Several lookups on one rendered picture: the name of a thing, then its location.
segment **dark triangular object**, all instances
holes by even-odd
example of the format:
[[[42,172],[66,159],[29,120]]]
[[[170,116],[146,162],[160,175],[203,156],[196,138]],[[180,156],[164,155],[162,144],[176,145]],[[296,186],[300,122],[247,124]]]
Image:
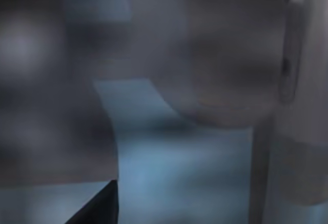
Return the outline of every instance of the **dark triangular object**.
[[[117,224],[118,186],[112,180],[65,224]]]

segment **black pointed object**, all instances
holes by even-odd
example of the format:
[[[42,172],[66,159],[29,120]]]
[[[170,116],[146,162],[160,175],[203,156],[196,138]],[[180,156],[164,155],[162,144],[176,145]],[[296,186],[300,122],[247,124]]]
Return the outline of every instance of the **black pointed object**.
[[[117,224],[118,186],[112,180],[65,224]]]

